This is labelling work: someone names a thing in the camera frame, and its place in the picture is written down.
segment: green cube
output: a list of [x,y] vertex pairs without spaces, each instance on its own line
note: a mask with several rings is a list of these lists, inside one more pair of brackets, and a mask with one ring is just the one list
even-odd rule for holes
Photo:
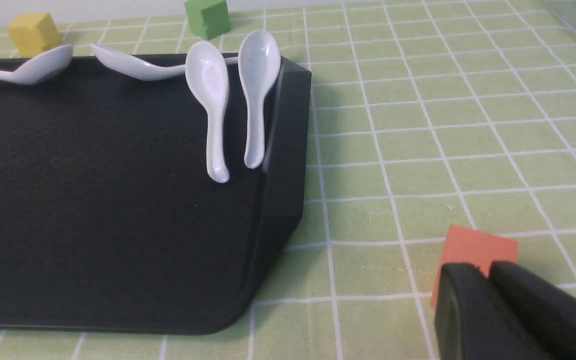
[[188,0],[185,2],[185,16],[190,32],[206,40],[231,30],[226,0]]

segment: white spoon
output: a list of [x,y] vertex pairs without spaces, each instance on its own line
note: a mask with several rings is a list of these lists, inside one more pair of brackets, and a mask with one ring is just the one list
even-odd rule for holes
[[61,73],[72,59],[72,45],[57,46],[28,59],[15,71],[0,70],[0,80],[19,85],[38,84]]
[[206,170],[223,184],[231,178],[224,160],[224,115],[230,92],[226,61],[212,43],[199,41],[188,50],[185,65],[188,87],[208,115]]
[[239,79],[247,102],[247,139],[244,163],[250,169],[261,164],[265,153],[264,100],[279,75],[281,55],[273,35],[250,32],[239,49]]
[[[91,43],[94,56],[106,68],[117,71],[131,78],[153,82],[180,76],[186,73],[185,64],[176,66],[157,66],[148,61],[139,59],[133,55],[126,54],[114,48]],[[228,57],[226,64],[237,64],[237,57]]]

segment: orange block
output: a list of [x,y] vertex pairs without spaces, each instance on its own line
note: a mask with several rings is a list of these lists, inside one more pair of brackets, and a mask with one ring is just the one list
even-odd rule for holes
[[437,305],[439,275],[441,274],[444,264],[473,264],[487,278],[492,262],[501,260],[516,263],[518,255],[519,243],[513,239],[472,230],[471,228],[451,225],[443,246],[439,270],[437,270],[437,276],[434,279],[434,289],[432,290],[430,306],[434,308]]

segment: green checkered tablecloth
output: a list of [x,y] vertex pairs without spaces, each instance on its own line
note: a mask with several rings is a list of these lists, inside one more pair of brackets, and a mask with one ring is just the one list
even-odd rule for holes
[[[512,237],[576,296],[576,6],[391,0],[231,14],[313,72],[304,217],[240,321],[213,335],[0,332],[0,360],[429,360],[450,224]],[[129,53],[186,52],[183,16],[62,23]],[[16,51],[0,28],[0,57]]]

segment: black tray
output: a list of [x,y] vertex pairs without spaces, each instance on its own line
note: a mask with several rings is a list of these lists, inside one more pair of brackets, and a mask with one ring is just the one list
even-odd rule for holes
[[311,73],[282,59],[256,170],[228,73],[226,184],[206,174],[206,113],[184,77],[79,57],[43,84],[0,82],[0,328],[203,334],[246,310],[302,216]]

